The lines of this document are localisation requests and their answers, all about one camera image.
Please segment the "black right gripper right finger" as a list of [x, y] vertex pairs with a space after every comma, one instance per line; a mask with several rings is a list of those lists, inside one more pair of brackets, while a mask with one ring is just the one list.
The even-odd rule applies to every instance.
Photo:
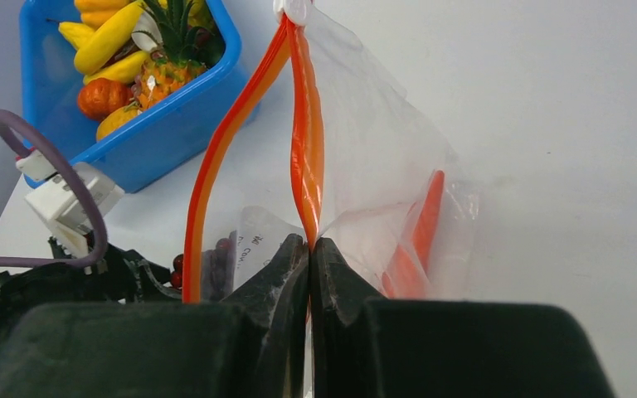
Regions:
[[561, 308], [389, 299], [326, 238], [309, 276], [317, 397], [613, 396]]

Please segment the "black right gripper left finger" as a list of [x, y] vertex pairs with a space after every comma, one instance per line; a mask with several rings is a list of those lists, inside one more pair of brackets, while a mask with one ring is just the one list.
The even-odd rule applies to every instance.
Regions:
[[301, 397], [308, 251], [288, 235], [218, 302], [59, 302], [0, 339], [0, 397]]

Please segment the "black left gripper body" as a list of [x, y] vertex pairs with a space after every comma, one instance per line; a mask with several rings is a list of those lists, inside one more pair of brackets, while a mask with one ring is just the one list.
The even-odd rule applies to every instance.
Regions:
[[171, 286], [172, 271], [145, 259], [136, 250], [109, 245], [95, 267], [65, 263], [73, 256], [55, 238], [48, 239], [53, 261], [18, 274], [0, 272], [0, 339], [30, 309], [45, 303], [145, 303], [179, 301]]

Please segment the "orange toy carrot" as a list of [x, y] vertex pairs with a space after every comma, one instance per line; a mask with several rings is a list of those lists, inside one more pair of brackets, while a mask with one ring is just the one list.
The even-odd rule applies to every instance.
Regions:
[[439, 225], [445, 173], [432, 173], [424, 196], [414, 202], [395, 251], [382, 273], [382, 292], [390, 299], [423, 299], [430, 290], [430, 253]]

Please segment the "orange toy pineapple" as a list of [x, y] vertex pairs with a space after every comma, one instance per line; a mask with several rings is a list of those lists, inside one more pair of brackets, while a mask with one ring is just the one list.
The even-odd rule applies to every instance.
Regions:
[[136, 102], [141, 110], [159, 104], [207, 71], [200, 35], [208, 30], [192, 20], [193, 1], [144, 1], [163, 44], [149, 53], [138, 76]]

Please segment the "dark purple toy grapes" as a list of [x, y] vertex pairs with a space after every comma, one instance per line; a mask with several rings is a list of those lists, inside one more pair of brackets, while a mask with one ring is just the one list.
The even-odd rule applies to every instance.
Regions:
[[236, 267], [236, 233], [220, 239], [202, 259], [202, 299], [218, 302], [233, 291]]

